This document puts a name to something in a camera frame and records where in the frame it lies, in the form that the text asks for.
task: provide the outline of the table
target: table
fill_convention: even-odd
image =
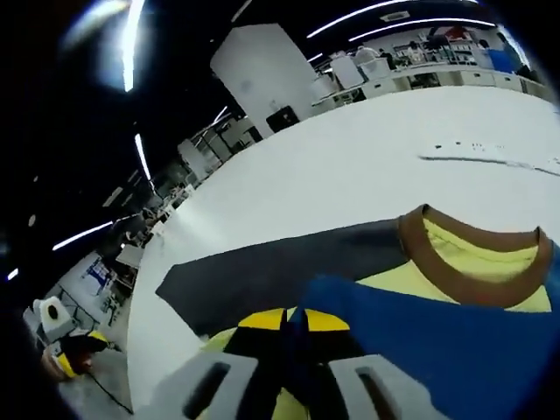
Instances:
[[[362,89],[364,88],[366,85],[374,85],[375,83],[383,83],[384,81],[394,81],[394,82],[398,82],[401,79],[404,78],[408,78],[411,76],[417,76],[419,74],[427,74],[427,73],[435,73],[438,74],[438,77],[441,78],[442,75],[445,74],[445,78],[447,80],[452,80],[452,74],[453,73],[459,73],[459,72],[476,72],[476,73],[480,73],[480,74],[492,74],[492,75],[497,75],[497,76],[502,76],[502,77],[509,77],[511,79],[516,79],[516,80],[520,80],[522,83],[526,84],[526,89],[528,90],[528,93],[530,95],[538,95],[544,98],[550,98],[551,99],[551,94],[549,94],[548,92],[546,92],[546,90],[548,90],[545,86],[536,83],[532,80],[529,79],[525,79],[521,76],[518,76],[516,74],[510,74],[510,73],[502,73],[502,72],[496,72],[495,70],[492,69],[487,69],[487,68],[482,68],[479,66],[458,66],[458,65],[451,65],[451,64],[447,64],[447,63],[425,63],[425,64],[420,64],[420,65],[416,65],[416,66],[408,66],[404,69],[398,69],[398,70],[393,70],[391,71],[390,75],[388,77],[384,77],[384,78],[380,78],[380,79],[374,79],[374,80],[369,80],[366,81],[358,86],[354,86],[351,87],[349,89],[345,89],[345,90],[341,90],[339,92],[334,92],[332,94],[329,94],[328,96],[321,98],[318,101],[313,102],[311,105],[313,107],[316,107],[318,105],[320,105],[321,103],[328,101],[329,99],[332,98],[336,98],[338,96],[341,95],[346,95],[349,93],[352,93],[356,90]],[[471,82],[469,80],[462,80],[460,83],[445,83],[447,86],[454,84],[454,85],[470,85]],[[408,90],[406,88],[399,88],[398,90]]]
[[[133,407],[148,404],[158,383],[201,344],[155,294],[174,263],[394,218],[422,203],[489,230],[538,224],[560,242],[559,177],[417,157],[438,139],[560,157],[559,138],[549,102],[495,87],[434,87],[337,108],[235,155],[171,216],[164,238],[145,248],[129,319]]]

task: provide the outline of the white wall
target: white wall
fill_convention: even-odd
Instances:
[[[449,31],[451,27],[441,27],[436,31],[436,34],[443,34]],[[490,48],[502,50],[503,44],[498,38],[498,30],[493,28],[489,30],[482,30],[476,28],[468,28],[466,29],[478,39],[485,39],[488,41]],[[364,46],[368,46],[370,48],[374,48],[375,50],[379,50],[383,48],[388,53],[393,53],[394,46],[403,46],[408,44],[410,41],[419,41],[419,34],[428,35],[430,32],[430,28],[423,28],[423,29],[415,29],[412,31],[402,31],[399,33],[394,33],[392,35],[388,35],[385,37],[379,37],[375,39],[369,39],[363,43]]]
[[[229,129],[224,131],[221,136],[224,137],[224,140],[226,140],[230,147],[233,147],[239,142],[243,133],[253,127],[253,125],[249,118],[243,118],[239,121],[232,119],[229,121]]]
[[[210,67],[263,138],[273,134],[266,118],[284,106],[300,120],[315,115],[310,85],[316,74],[278,24],[234,28]]]
[[[205,179],[208,176],[208,162],[205,157],[194,147],[191,140],[186,139],[183,143],[177,146],[178,152],[183,158],[183,161],[191,168],[198,180]]]
[[[80,260],[60,278],[45,297],[58,295],[60,287],[62,287],[89,315],[97,322],[102,322],[106,314],[101,310],[101,300],[95,295],[99,283],[92,276],[86,275],[88,268],[97,258],[99,258],[99,255],[92,252]]]

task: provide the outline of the blue object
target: blue object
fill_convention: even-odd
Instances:
[[[488,52],[488,57],[492,61],[493,69],[497,72],[502,73],[515,73],[519,70],[515,68],[514,62],[509,58],[505,51],[501,50],[486,50]]]
[[[527,313],[438,302],[323,277],[301,311],[350,325],[367,354],[380,354],[428,388],[453,419],[513,418],[547,372],[560,337],[558,248],[546,283],[553,312]]]

